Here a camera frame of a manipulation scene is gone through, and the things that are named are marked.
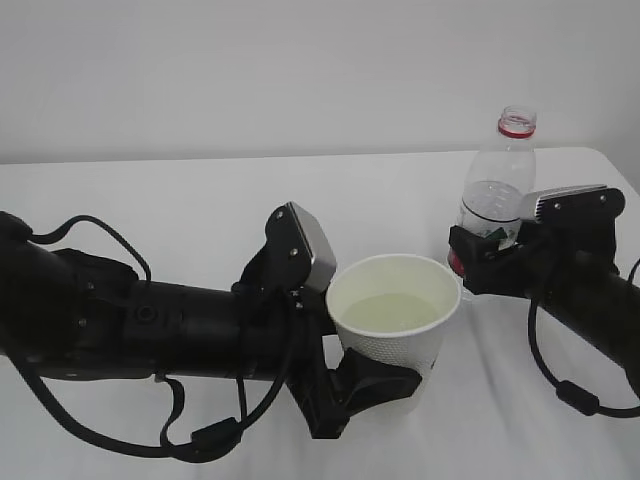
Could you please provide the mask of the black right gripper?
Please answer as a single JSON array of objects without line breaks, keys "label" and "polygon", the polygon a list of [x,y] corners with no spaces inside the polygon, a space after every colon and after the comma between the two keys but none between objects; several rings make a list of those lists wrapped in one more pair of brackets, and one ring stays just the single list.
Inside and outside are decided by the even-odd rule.
[{"label": "black right gripper", "polygon": [[543,244],[543,225],[523,222],[516,247],[499,251],[500,240],[454,225],[449,231],[449,265],[465,290],[476,295],[531,298],[553,271],[557,252]]}]

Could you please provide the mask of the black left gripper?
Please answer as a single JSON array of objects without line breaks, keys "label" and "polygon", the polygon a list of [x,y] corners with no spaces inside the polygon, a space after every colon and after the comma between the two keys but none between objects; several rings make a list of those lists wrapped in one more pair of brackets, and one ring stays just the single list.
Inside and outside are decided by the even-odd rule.
[{"label": "black left gripper", "polygon": [[[291,393],[314,439],[337,439],[350,415],[412,396],[421,375],[348,348],[336,369],[326,366],[323,338],[335,332],[325,293],[306,287],[274,290],[234,287],[240,302],[240,366],[236,385],[237,429],[244,433],[271,407],[283,387]],[[244,380],[249,368],[271,359],[275,376],[258,405],[247,409]]]}]

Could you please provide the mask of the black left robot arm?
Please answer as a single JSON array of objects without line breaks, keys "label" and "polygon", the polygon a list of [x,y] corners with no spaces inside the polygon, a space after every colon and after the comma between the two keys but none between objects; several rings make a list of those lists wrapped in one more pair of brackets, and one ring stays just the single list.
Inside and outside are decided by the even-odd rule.
[{"label": "black left robot arm", "polygon": [[203,454],[239,442],[287,388],[314,438],[337,438],[364,410],[411,396],[414,368],[347,348],[328,368],[323,339],[334,332],[325,293],[336,260],[317,219],[299,204],[277,207],[265,242],[227,291],[155,282],[148,264],[62,249],[65,222],[36,234],[1,216],[1,352],[67,430],[73,418],[45,380],[155,377],[171,385],[173,414],[184,405],[178,376],[266,381],[253,409],[192,434]]}]

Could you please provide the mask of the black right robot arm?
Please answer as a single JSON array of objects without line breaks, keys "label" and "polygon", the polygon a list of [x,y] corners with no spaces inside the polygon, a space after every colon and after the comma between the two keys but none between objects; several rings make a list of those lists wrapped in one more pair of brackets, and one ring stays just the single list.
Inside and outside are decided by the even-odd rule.
[{"label": "black right robot arm", "polygon": [[605,355],[639,390],[639,288],[614,264],[615,225],[526,223],[505,249],[453,226],[449,245],[475,295],[527,298]]}]

